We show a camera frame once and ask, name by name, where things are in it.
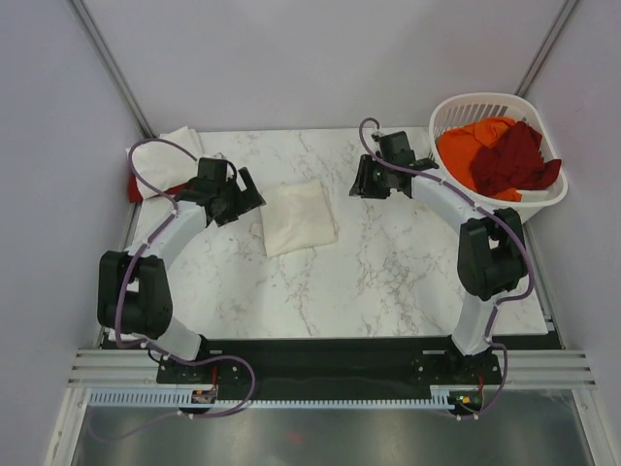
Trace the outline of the cream white t shirt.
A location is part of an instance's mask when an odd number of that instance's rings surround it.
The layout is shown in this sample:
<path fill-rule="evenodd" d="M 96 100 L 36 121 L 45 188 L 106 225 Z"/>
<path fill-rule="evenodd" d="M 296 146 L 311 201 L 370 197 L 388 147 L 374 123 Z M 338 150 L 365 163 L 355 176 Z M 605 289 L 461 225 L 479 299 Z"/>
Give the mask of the cream white t shirt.
<path fill-rule="evenodd" d="M 320 181 L 281 184 L 262 192 L 261 236 L 266 256 L 334 243 L 337 230 Z"/>

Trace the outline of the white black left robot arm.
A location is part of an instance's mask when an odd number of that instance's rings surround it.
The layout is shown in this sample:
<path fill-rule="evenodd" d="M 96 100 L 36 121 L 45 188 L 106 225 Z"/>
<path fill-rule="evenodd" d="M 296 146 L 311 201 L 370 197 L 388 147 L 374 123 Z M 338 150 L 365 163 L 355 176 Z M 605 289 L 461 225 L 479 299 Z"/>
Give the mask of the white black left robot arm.
<path fill-rule="evenodd" d="M 201 351 L 201 335 L 174 317 L 168 268 L 210 224 L 231 223 L 266 202 L 246 167 L 202 158 L 198 175 L 171 204 L 144 239 L 101 257 L 97 319 L 117 338 L 131 335 L 139 345 L 178 360 L 185 376 L 201 382 L 212 373 L 213 360 Z"/>

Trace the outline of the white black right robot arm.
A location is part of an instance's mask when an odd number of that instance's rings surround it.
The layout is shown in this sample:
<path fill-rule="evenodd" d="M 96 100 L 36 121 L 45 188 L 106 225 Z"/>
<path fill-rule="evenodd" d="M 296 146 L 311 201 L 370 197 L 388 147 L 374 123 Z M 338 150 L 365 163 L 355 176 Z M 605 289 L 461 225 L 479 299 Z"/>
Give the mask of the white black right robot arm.
<path fill-rule="evenodd" d="M 492 368 L 498 307 L 530 273 L 528 255 L 522 220 L 514 209 L 489 212 L 425 167 L 414 173 L 363 154 L 349 194 L 383 200 L 397 190 L 425 203 L 457 233 L 457 275 L 465 296 L 446 350 L 431 360 L 435 370 L 462 383 Z"/>

